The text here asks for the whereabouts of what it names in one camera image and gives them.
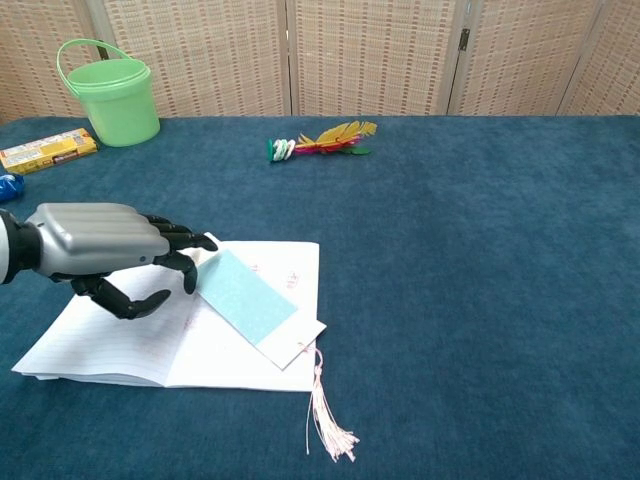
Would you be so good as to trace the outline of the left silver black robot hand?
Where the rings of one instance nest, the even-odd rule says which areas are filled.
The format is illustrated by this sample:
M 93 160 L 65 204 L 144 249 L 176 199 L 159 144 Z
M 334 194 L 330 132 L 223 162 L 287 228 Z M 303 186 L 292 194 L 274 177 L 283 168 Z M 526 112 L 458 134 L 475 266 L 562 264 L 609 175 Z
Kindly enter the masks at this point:
M 1 282 L 32 270 L 74 292 L 119 319 L 155 312 L 171 295 L 167 289 L 132 300 L 107 277 L 116 271 L 156 265 L 183 275 L 186 293 L 194 292 L 198 272 L 184 249 L 218 250 L 203 233 L 118 203 L 44 203 L 24 222 L 1 214 Z

